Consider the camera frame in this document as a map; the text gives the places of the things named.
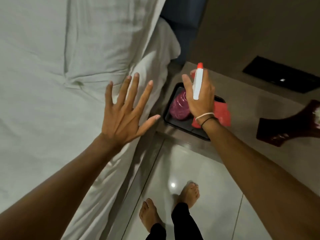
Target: purple object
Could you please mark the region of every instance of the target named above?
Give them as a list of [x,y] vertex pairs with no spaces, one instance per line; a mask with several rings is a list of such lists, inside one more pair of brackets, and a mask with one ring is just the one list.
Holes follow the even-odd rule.
[[190,115],[185,89],[174,99],[170,105],[169,113],[176,120],[184,120]]

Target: foot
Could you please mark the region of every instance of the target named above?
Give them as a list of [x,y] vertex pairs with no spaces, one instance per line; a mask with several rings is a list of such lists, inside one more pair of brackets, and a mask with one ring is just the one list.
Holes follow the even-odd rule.
[[151,227],[154,224],[156,223],[162,224],[162,220],[158,215],[157,208],[155,207],[153,201],[149,198],[147,198],[146,201],[142,203],[139,217],[149,233],[150,233]]
[[176,205],[178,203],[186,203],[190,209],[196,203],[199,197],[199,186],[194,182],[188,182],[181,191]]

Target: hand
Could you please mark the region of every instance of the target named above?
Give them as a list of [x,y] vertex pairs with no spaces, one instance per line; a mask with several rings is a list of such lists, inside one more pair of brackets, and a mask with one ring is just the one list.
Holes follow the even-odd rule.
[[[192,82],[188,75],[182,75],[182,80],[184,87],[186,89],[186,99],[189,104],[190,112],[194,117],[198,117],[205,113],[212,113],[214,108],[214,92],[215,87],[210,82],[208,70],[203,70],[202,84],[199,94],[199,99],[193,99],[193,90],[192,90]],[[198,122],[201,125],[203,120],[206,120],[209,116],[201,117]]]
[[134,109],[133,104],[138,91],[139,73],[135,73],[126,99],[130,81],[131,76],[128,76],[120,89],[116,104],[112,102],[113,83],[110,82],[106,87],[106,106],[101,134],[114,147],[120,150],[127,143],[142,136],[160,118],[160,115],[155,115],[139,126],[140,117],[152,91],[153,81],[149,81],[138,105]]

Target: pant leg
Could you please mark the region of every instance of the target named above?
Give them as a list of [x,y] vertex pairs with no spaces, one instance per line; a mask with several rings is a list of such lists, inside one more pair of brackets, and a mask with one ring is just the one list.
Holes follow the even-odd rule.
[[167,233],[160,223],[156,223],[151,227],[150,234],[146,240],[166,240]]
[[197,224],[190,216],[186,203],[178,203],[171,214],[171,218],[174,224],[175,240],[203,240]]

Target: brown wall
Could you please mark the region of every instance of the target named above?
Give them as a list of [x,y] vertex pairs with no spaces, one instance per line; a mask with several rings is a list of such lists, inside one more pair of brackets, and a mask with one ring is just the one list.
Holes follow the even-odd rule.
[[242,73],[257,55],[320,76],[320,0],[209,0],[188,61],[299,103],[292,92]]

